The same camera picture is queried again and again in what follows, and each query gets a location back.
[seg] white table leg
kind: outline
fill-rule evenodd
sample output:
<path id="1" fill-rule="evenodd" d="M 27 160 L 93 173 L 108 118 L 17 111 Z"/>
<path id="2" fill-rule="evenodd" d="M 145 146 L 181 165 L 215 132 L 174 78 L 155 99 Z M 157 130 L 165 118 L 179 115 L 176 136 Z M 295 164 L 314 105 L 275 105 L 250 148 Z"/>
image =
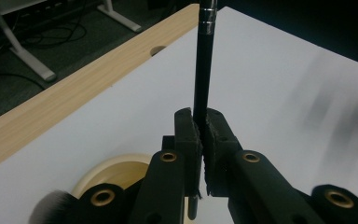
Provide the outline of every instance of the white table leg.
<path id="1" fill-rule="evenodd" d="M 118 21 L 121 24 L 127 26 L 135 33 L 140 33 L 143 30 L 140 25 L 136 24 L 133 21 L 130 21 L 129 19 L 115 12 L 112 8 L 111 0 L 103 0 L 103 5 L 98 6 L 98 9 L 113 20 Z"/>
<path id="2" fill-rule="evenodd" d="M 56 75 L 48 69 L 44 64 L 42 64 L 34 55 L 32 55 L 28 50 L 22 47 L 19 40 L 8 28 L 7 23 L 2 18 L 0 14 L 0 28 L 4 32 L 10 44 L 13 46 L 11 51 L 16 54 L 23 62 L 25 62 L 31 69 L 34 70 L 39 76 L 41 76 L 45 81 L 52 81 L 56 78 Z"/>

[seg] beige tape roll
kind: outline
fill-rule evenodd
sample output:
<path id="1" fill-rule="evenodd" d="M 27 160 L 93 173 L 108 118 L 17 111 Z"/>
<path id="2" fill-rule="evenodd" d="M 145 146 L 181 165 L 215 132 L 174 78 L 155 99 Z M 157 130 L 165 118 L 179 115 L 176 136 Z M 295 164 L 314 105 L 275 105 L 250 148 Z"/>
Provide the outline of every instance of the beige tape roll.
<path id="1" fill-rule="evenodd" d="M 147 167 L 152 157 L 145 154 L 124 154 L 103 161 L 88 171 L 72 190 L 77 198 L 93 186 L 109 183 L 121 186 L 123 189 L 131 186 L 145 177 Z M 187 217 L 187 200 L 185 200 L 185 224 L 194 223 Z"/>

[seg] black pen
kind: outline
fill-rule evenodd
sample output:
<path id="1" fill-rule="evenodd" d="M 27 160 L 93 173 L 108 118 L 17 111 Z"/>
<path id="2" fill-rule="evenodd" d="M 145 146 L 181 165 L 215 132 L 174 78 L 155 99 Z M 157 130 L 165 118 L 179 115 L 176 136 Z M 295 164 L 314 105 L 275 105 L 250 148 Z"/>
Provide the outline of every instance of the black pen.
<path id="1" fill-rule="evenodd" d="M 200 1 L 193 119 L 199 127 L 201 141 L 206 125 L 216 12 L 217 0 Z"/>

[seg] white tabletop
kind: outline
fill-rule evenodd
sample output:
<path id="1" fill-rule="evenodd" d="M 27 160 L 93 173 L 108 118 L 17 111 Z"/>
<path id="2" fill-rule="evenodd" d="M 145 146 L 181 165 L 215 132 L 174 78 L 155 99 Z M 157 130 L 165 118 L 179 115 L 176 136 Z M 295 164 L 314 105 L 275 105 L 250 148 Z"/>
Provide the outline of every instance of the white tabletop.
<path id="1" fill-rule="evenodd" d="M 70 191 L 101 161 L 160 150 L 173 113 L 193 105 L 196 39 L 194 29 L 2 162 L 0 224 L 27 223 L 43 196 Z M 357 62 L 226 7 L 209 106 L 294 188 L 329 183 L 358 196 Z M 203 196 L 196 223 L 232 222 L 226 200 Z"/>

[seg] brass insert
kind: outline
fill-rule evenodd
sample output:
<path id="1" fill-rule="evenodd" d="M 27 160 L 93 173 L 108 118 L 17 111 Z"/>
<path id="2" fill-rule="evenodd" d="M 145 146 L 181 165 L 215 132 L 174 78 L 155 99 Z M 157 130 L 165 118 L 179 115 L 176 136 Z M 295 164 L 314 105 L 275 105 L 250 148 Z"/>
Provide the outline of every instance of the brass insert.
<path id="1" fill-rule="evenodd" d="M 111 189 L 101 189 L 91 197 L 91 203 L 97 207 L 105 206 L 115 199 L 115 193 Z"/>
<path id="2" fill-rule="evenodd" d="M 161 156 L 159 157 L 162 161 L 176 161 L 176 154 L 171 153 L 171 152 L 166 152 L 161 154 Z"/>
<path id="3" fill-rule="evenodd" d="M 324 193 L 324 197 L 332 204 L 339 206 L 339 207 L 343 207 L 343 208 L 352 208 L 354 206 L 354 202 L 353 200 L 348 197 L 347 195 L 333 190 L 333 189 L 328 189 L 325 193 Z"/>
<path id="4" fill-rule="evenodd" d="M 242 155 L 242 158 L 248 162 L 259 162 L 260 158 L 258 156 L 256 156 L 253 153 L 245 153 Z"/>

